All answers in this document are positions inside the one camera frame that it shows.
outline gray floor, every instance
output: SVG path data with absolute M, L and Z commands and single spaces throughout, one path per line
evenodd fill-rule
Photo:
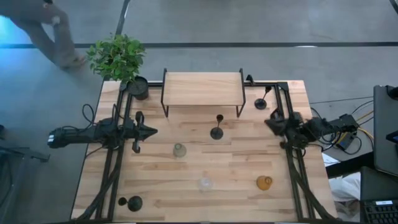
M 56 3 L 69 13 L 75 42 L 92 43 L 115 32 L 123 0 Z M 398 41 L 397 26 L 398 15 L 388 0 L 132 0 L 123 33 L 146 43 L 380 42 Z M 0 17 L 0 44 L 26 43 L 25 33 Z M 397 47 L 148 49 L 141 74 L 160 80 L 164 67 L 204 72 L 243 68 L 258 80 L 305 80 L 310 101 L 322 102 L 372 96 L 374 85 L 398 85 L 397 58 Z M 67 124 L 85 126 L 81 106 L 96 106 L 100 88 L 101 79 L 87 67 L 67 73 L 36 49 L 0 49 L 0 123 L 7 127 L 7 138 L 51 154 L 46 164 L 32 162 L 10 223 L 68 220 L 85 146 L 49 149 L 47 135 Z M 312 106 L 335 119 L 367 100 Z M 372 122 L 364 127 L 373 132 Z M 360 153 L 370 151 L 361 137 Z M 348 158 L 333 149 L 328 153 Z

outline computer monitor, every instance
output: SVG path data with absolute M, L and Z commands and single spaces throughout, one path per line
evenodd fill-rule
M 398 88 L 375 86 L 374 98 L 374 166 L 398 176 Z

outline person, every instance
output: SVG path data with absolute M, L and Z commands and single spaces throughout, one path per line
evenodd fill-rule
M 84 64 L 85 57 L 75 50 L 67 14 L 52 0 L 0 0 L 0 16 L 10 18 L 24 30 L 32 43 L 54 64 L 68 69 Z M 53 42 L 42 24 L 53 27 Z

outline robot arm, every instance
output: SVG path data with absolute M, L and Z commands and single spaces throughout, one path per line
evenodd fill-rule
M 133 150 L 140 152 L 138 141 L 143 141 L 157 133 L 157 130 L 144 125 L 144 115 L 136 113 L 136 122 L 126 118 L 122 126 L 118 126 L 113 118 L 106 118 L 85 129 L 57 128 L 50 132 L 47 144 L 53 148 L 65 147 L 69 144 L 100 142 L 108 149 L 120 146 L 125 139 L 135 139 Z
M 344 114 L 333 121 L 312 118 L 303 122 L 301 114 L 294 112 L 289 119 L 267 119 L 265 123 L 275 135 L 286 136 L 287 144 L 297 148 L 305 148 L 308 143 L 317 141 L 327 134 L 354 132 L 359 128 L 358 123 L 349 114 Z

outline butcher block tabletop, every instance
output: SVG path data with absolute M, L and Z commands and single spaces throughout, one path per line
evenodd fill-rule
M 294 111 L 300 112 L 303 119 L 310 119 L 312 114 L 304 82 L 286 82 L 289 84 Z M 111 117 L 112 105 L 118 98 L 119 84 L 104 82 L 96 121 Z M 201 88 L 207 94 L 220 91 L 213 86 Z M 131 149 L 132 139 L 125 143 L 114 222 L 297 220 L 286 155 L 279 147 L 281 138 L 274 136 L 264 124 L 264 120 L 269 119 L 277 108 L 274 90 L 265 98 L 267 108 L 258 110 L 254 107 L 254 100 L 262 98 L 264 87 L 245 87 L 246 106 L 239 118 L 236 117 L 234 108 L 223 105 L 171 107 L 169 117 L 166 118 L 160 104 L 161 92 L 161 87 L 150 87 L 147 100 L 133 100 L 131 104 L 130 117 L 134 119 L 135 113 L 142 111 L 145 125 L 158 129 L 158 133 L 140 142 L 139 154 Z M 281 94 L 287 114 L 283 91 Z M 124 111 L 126 98 L 127 96 L 124 97 L 121 111 Z M 218 114 L 224 116 L 220 123 L 223 137 L 214 140 L 210 130 L 217 127 Z M 183 157 L 173 154 L 177 143 L 186 148 Z M 86 153 L 99 147 L 99 144 L 89 144 Z M 98 193 L 105 159 L 106 149 L 85 159 L 71 218 L 81 215 Z M 304 161 L 312 192 L 326 210 L 336 217 L 320 149 L 316 146 L 307 147 Z M 256 179 L 262 175 L 273 180 L 269 190 L 260 190 L 256 185 Z M 105 214 L 108 211 L 109 196 L 110 191 L 104 203 Z M 142 198 L 142 208 L 137 212 L 118 205 L 119 198 L 125 197 L 128 200 L 132 196 Z M 307 217 L 302 193 L 301 198 Z

